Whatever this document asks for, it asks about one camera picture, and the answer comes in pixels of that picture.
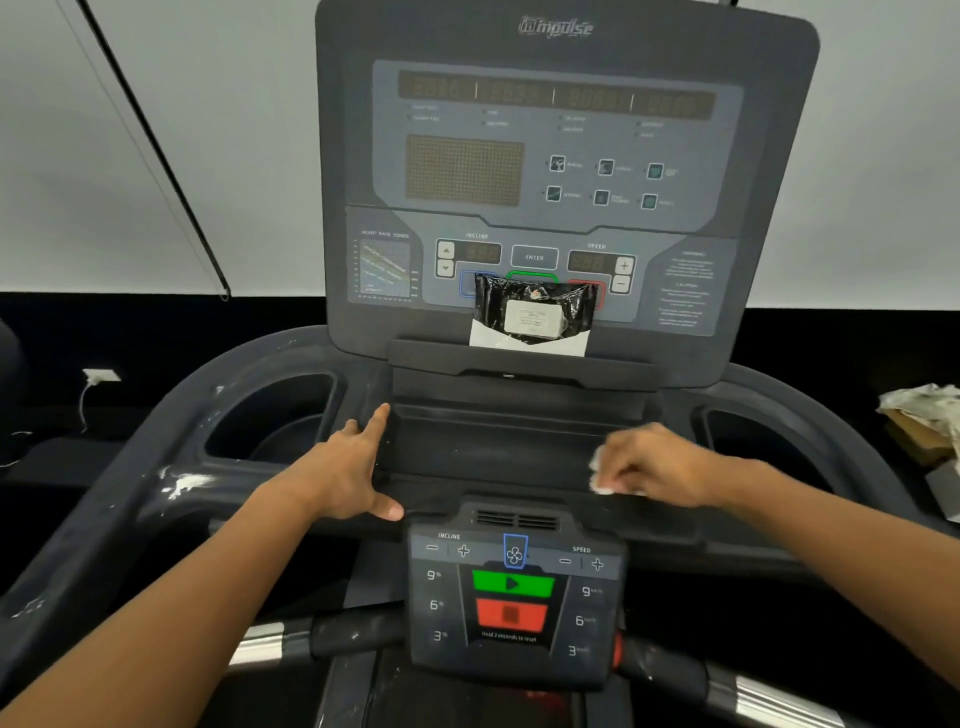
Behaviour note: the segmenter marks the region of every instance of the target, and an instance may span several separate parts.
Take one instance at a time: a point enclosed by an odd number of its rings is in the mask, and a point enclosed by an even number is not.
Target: black and white package
[[[596,298],[592,283],[534,283],[478,273],[470,345],[583,356]]]

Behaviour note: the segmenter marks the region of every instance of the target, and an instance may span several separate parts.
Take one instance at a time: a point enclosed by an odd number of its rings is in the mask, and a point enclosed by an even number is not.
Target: forearm
[[[960,688],[960,541],[743,461],[722,502]]]
[[[261,486],[215,536],[21,693],[0,728],[196,724],[308,527],[276,488]]]

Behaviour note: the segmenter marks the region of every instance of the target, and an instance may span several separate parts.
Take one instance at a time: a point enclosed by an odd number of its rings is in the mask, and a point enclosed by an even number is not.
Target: person's left arm
[[[67,652],[3,712],[0,728],[186,728],[310,524],[370,512],[403,517],[371,485],[390,408],[254,491],[206,543]]]

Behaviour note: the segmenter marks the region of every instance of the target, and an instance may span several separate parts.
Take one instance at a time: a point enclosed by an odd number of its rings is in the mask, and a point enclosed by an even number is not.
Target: digital display
[[[456,259],[468,263],[500,263],[500,246],[497,243],[475,243],[471,240],[457,240]]]
[[[715,93],[709,91],[569,84],[415,71],[400,71],[398,84],[402,99],[602,111],[698,121],[710,119],[717,98]]]
[[[409,134],[406,196],[516,207],[525,148],[518,141]]]
[[[360,293],[410,298],[410,244],[361,240]]]
[[[616,275],[616,260],[622,257],[616,253],[593,253],[591,251],[570,251],[566,260],[566,269],[571,273],[598,273],[605,276]]]
[[[566,576],[537,567],[460,567],[468,641],[528,643],[549,649],[564,603]]]

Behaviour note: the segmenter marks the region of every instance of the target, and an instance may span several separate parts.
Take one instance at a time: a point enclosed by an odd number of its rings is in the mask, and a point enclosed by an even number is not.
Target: white wall
[[[322,296],[316,0],[91,0],[236,296]]]
[[[960,309],[960,1],[740,6],[821,42],[750,305]]]
[[[219,291],[55,0],[0,2],[0,290]]]

